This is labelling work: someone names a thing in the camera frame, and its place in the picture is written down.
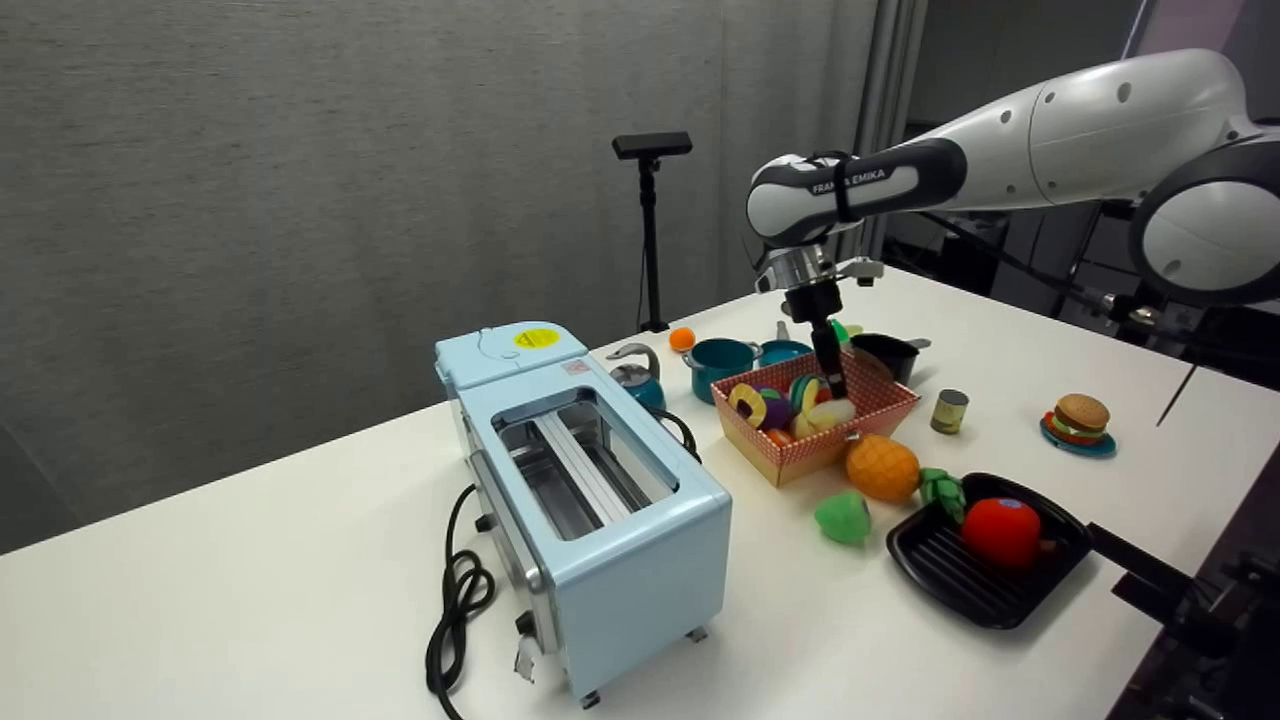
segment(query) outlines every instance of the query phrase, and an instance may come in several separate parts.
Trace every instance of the black pole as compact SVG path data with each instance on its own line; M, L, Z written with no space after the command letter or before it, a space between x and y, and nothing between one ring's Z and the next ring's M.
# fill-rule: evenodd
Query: black pole
M650 294L650 320L640 324L640 331L664 331L669 320L660 312L660 277L657 277L657 188L653 188L653 170L657 170L657 157L645 157L640 162L640 217L645 217L645 294Z

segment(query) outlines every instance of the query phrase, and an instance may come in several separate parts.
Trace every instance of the table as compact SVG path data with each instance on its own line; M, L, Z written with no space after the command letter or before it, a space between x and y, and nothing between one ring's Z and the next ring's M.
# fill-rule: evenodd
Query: table
M1280 396L1006 309L922 277L843 289L843 320L927 336L922 409L902 438L924 465L1002 471L1195 572L1280 438ZM690 317L701 336L757 336L778 294ZM674 409L735 500L729 604L705 643L603 686L596 714L1103 714L1158 640L1112 594L1120 569L1084 558L1016 630L927 604L884 549L816 537L835 471L764 484L690 396L664 352ZM935 437L935 387L974 396L963 437ZM1112 403L1117 459L1075 459L1038 437L1069 387ZM444 403L309 446L220 484L0 555L4 720L441 714L422 651L441 601L441 530L467 484ZM902 518L878 506L878 530ZM514 592L471 623L464 714L582 714L539 665L523 685Z

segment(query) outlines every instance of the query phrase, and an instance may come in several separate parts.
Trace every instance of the black plate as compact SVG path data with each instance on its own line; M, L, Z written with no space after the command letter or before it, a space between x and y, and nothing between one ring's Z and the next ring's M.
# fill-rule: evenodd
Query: black plate
M1082 555L1089 555L1089 530L1075 514L1006 475L975 471L960 484L968 505L983 495L1014 495L1039 510L1039 537L1048 549L1031 572L1002 572L975 558L963 549L958 518L935 505L924 505L895 525L888 530L888 553L895 569L946 607L983 628L1016 628L1082 564Z

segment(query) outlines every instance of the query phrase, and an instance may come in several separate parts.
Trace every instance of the toaster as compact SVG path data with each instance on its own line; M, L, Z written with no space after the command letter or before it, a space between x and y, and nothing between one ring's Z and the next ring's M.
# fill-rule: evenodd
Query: toaster
M436 345L476 493L520 592L518 630L568 691L701 640L725 607L729 493L560 324Z

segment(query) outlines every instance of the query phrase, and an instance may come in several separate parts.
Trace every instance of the gray wall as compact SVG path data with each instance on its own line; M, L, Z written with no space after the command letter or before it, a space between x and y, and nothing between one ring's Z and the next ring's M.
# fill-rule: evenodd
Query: gray wall
M847 143L872 4L4 0L0 420L42 510L411 410L449 331L623 336L619 132L698 141L660 170L669 312L746 290L747 170Z

